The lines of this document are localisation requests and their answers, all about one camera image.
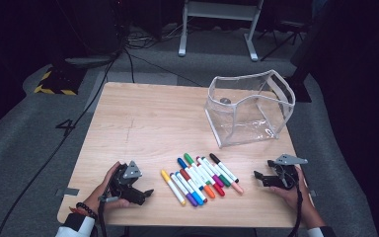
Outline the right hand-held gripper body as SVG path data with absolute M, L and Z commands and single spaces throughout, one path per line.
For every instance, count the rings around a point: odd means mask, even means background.
M 278 177 L 278 188 L 291 190 L 298 183 L 298 173 L 295 169 L 296 165 L 307 164 L 308 160 L 298 158 L 288 154 L 282 154 L 274 160 L 277 164 L 271 168 Z

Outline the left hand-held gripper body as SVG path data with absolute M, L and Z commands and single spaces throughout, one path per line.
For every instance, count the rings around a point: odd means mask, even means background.
M 109 182 L 110 193 L 113 197 L 133 201 L 135 198 L 145 198 L 144 192 L 132 185 L 142 176 L 134 161 L 120 164 Z

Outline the yellow marker pen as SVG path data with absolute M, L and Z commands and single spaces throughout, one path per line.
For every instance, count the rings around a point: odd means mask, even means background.
M 179 203 L 182 206 L 186 205 L 186 201 L 185 201 L 184 197 L 178 191 L 177 187 L 175 186 L 175 184 L 171 180 L 169 174 L 165 170 L 161 170 L 161 176 L 164 179 L 164 181 L 166 182 L 166 184 L 169 186 L 169 188 L 171 189 L 171 191 L 173 192 L 173 194 L 175 195 L 175 197 L 177 198 Z

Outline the dark green marker pen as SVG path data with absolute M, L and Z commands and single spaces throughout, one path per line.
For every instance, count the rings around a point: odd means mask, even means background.
M 206 158 L 200 158 L 200 162 L 207 167 L 207 172 L 221 188 L 230 186 L 228 180 Z

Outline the purple marker pen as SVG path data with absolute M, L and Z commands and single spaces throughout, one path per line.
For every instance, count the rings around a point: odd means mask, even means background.
M 184 187 L 184 185 L 178 179 L 178 177 L 174 173 L 171 173 L 170 177 L 176 183 L 176 185 L 179 187 L 179 189 L 184 194 L 184 196 L 187 198 L 187 200 L 191 203 L 191 205 L 192 206 L 197 206 L 196 200 L 193 198 L 193 196 L 191 195 L 191 193 Z

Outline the clear plastic bag beige trim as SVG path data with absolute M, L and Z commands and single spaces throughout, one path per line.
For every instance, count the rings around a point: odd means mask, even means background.
M 291 118 L 296 97 L 276 71 L 215 77 L 204 111 L 220 148 L 278 139 Z

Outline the black marker pen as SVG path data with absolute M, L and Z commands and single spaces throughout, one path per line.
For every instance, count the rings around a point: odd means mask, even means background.
M 213 153 L 209 154 L 210 158 L 236 183 L 239 179 L 226 167 L 226 165 Z

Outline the light blue marker pen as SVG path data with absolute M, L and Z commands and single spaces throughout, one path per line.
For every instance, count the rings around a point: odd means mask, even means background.
M 182 182 L 182 184 L 185 186 L 185 188 L 189 191 L 189 193 L 194 198 L 195 202 L 198 205 L 203 205 L 203 199 L 200 198 L 200 196 L 197 194 L 197 192 L 192 188 L 192 186 L 189 184 L 189 182 L 184 178 L 184 176 L 180 172 L 175 173 L 177 178 Z

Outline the bunch of coloured markers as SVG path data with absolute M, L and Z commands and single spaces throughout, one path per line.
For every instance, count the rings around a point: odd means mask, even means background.
M 208 160 L 206 158 L 230 183 L 229 187 L 221 188 L 207 172 L 207 167 L 200 162 L 200 158 L 206 157 L 197 156 L 196 158 L 192 158 L 189 154 L 185 153 L 183 158 L 179 157 L 177 159 L 177 162 L 180 165 L 181 169 L 176 172 L 180 172 L 184 176 L 184 178 L 189 182 L 189 184 L 197 192 L 200 198 L 203 199 L 204 204 L 206 204 L 210 199 L 215 199 L 217 197 L 224 198 L 226 196 L 226 188 L 232 188 L 237 195 L 242 195 L 244 193 L 244 190 L 239 185 L 239 183 L 234 182 L 212 159 Z M 187 200 L 176 183 L 174 181 L 173 183 L 181 195 L 184 197 L 186 204 L 189 203 L 191 205 L 191 203 Z

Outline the person's left hand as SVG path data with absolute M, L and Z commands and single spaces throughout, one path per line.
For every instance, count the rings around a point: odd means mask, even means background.
M 90 209 L 94 212 L 98 211 L 100 206 L 99 197 L 101 197 L 105 191 L 106 187 L 109 185 L 110 179 L 116 169 L 119 167 L 120 163 L 116 162 L 113 166 L 107 171 L 103 181 L 91 192 L 91 194 L 83 201 Z M 120 198 L 114 201 L 107 202 L 105 204 L 105 211 L 112 211 L 115 209 L 129 207 L 130 202 L 126 199 Z

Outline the black stand foot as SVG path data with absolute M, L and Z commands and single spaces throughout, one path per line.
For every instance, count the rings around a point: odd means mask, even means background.
M 297 79 L 294 76 L 287 76 L 285 80 L 289 84 L 296 96 L 297 103 L 311 103 L 312 99 L 304 84 L 304 79 Z

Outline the black tripod stand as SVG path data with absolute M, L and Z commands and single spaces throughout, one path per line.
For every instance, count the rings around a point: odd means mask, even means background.
M 279 50 L 285 43 L 289 42 L 290 40 L 293 40 L 293 43 L 296 41 L 297 38 L 303 40 L 301 34 L 307 33 L 311 26 L 312 24 L 310 22 L 304 22 L 301 20 L 275 20 L 274 26 L 270 29 L 265 30 L 259 36 L 260 40 L 265 34 L 272 33 L 275 43 L 275 47 L 271 51 L 266 53 L 264 56 L 262 56 L 261 61 L 266 60 L 269 56 L 271 56 L 273 53 Z M 276 32 L 289 33 L 289 36 L 286 37 L 283 41 L 278 41 L 276 39 Z

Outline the white metal stand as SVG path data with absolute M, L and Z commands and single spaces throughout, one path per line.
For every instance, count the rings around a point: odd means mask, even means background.
M 258 61 L 259 57 L 253 45 L 253 36 L 262 12 L 263 3 L 264 0 L 258 0 L 256 5 L 235 5 L 185 0 L 183 8 L 183 27 L 178 55 L 184 57 L 187 53 L 189 17 L 238 20 L 251 23 L 250 30 L 244 34 L 244 41 L 251 60 L 254 62 Z

